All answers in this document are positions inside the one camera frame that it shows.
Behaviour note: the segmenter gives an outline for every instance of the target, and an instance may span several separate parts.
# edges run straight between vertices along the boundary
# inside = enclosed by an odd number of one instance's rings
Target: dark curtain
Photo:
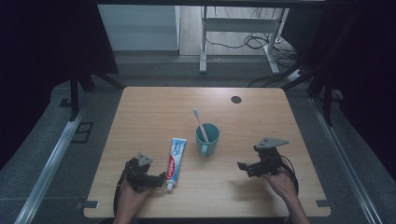
[[[118,73],[96,4],[2,1],[0,46],[1,167],[35,127],[56,85],[71,73],[80,79]]]
[[[396,5],[370,1],[335,63],[340,106],[394,179],[396,172]]]

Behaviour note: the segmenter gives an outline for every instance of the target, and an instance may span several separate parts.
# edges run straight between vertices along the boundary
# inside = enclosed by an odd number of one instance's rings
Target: table top
[[[239,96],[241,103],[231,98]],[[214,154],[203,158],[195,143],[198,122],[220,129]],[[277,147],[289,158],[300,183],[299,198],[310,217],[328,216],[326,200],[304,140],[281,89],[129,87],[123,91],[119,108],[92,183],[85,208],[86,217],[114,217],[113,199],[120,174],[132,157],[142,152],[154,162],[149,175],[166,171],[171,139],[187,139],[177,185],[172,193],[157,188],[138,217],[286,217],[286,205],[266,181],[248,177],[237,162],[259,161],[253,146],[264,137],[288,140]]]

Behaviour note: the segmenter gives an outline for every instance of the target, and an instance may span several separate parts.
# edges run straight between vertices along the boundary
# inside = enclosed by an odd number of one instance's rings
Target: white toothbrush
[[[203,134],[203,136],[204,136],[205,141],[206,141],[207,143],[209,143],[209,139],[207,139],[207,135],[206,135],[204,126],[202,126],[201,121],[199,120],[199,111],[198,111],[197,108],[194,108],[194,115],[195,115],[195,117],[197,117],[197,119],[198,119],[198,124],[199,124],[199,127],[200,127],[200,129],[201,129],[201,132],[202,132],[202,134]]]

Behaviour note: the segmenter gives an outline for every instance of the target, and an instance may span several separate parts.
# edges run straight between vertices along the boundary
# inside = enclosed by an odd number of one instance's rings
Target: wire
[[[292,50],[292,49],[279,49],[274,46],[274,51],[279,56],[285,56],[285,57],[292,58],[292,59],[296,59],[298,57],[296,51]]]
[[[273,16],[271,17],[271,19],[273,19],[273,18],[274,18],[275,11],[276,11],[276,7],[274,8],[274,11],[273,11]]]
[[[295,173],[294,167],[293,167],[293,164],[291,164],[291,161],[290,161],[288,158],[286,158],[285,156],[282,156],[282,155],[281,155],[281,157],[284,158],[284,159],[286,159],[286,160],[289,162],[289,164],[290,164],[290,166],[291,166],[291,170]]]
[[[280,66],[285,67],[285,68],[291,68],[291,66],[287,66],[287,65],[283,64],[281,62],[281,60],[292,60],[291,58],[285,57],[285,58],[277,58],[276,59],[276,63],[279,64]]]
[[[204,22],[204,12],[202,12],[202,9],[204,9],[204,7],[201,7],[201,22]]]
[[[234,47],[234,46],[228,46],[228,45],[221,44],[221,43],[215,43],[215,42],[212,42],[212,41],[210,41],[210,40],[208,40],[208,39],[206,39],[206,41],[207,41],[209,44],[212,44],[212,45],[219,45],[219,46],[223,46],[223,47],[229,48],[229,49],[240,49],[240,48],[242,48],[242,47],[244,47],[244,46],[248,46],[248,47],[251,48],[251,49],[261,49],[265,44],[268,43],[268,41],[267,41],[265,38],[260,37],[260,36],[258,36],[258,35],[254,35],[253,33],[251,33],[251,34],[249,34],[247,37],[245,37],[245,40],[244,40],[245,43],[244,43],[243,45],[241,45],[241,46],[236,46],[236,47]],[[252,46],[252,45],[250,44],[251,41],[255,41],[256,43],[259,44],[259,46]]]
[[[277,84],[279,84],[283,80],[283,78],[291,75],[291,73],[293,73],[299,66],[300,65],[298,63],[296,63],[294,66],[292,66],[291,68],[289,68],[286,72],[284,72],[282,74],[272,75],[269,77],[256,78],[247,84],[247,88],[249,88],[253,83],[259,82],[259,81],[265,81],[264,84],[260,86],[260,88],[275,87]]]
[[[260,8],[260,12],[259,12],[259,15],[257,16],[257,19],[259,19],[260,18],[260,15],[262,14],[262,7]]]
[[[225,7],[224,10],[225,10],[225,13],[227,13],[228,17],[231,17],[230,14],[228,14],[227,7]]]
[[[257,11],[257,7],[253,10],[253,12],[251,13],[251,15],[250,15],[250,18],[252,18],[253,17],[253,14]]]

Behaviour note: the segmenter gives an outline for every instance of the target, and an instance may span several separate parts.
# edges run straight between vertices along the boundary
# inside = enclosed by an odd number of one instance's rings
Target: human hand
[[[291,181],[290,174],[283,167],[280,167],[276,175],[262,175],[262,178],[268,181],[273,191],[283,200],[288,197],[297,197],[297,192]]]
[[[281,167],[276,175],[262,175],[262,178],[266,179],[273,191],[283,199],[288,207],[292,223],[310,223],[288,171]]]
[[[120,187],[117,214],[113,224],[129,224],[152,191],[153,189],[145,189],[142,192],[136,192],[124,179]]]

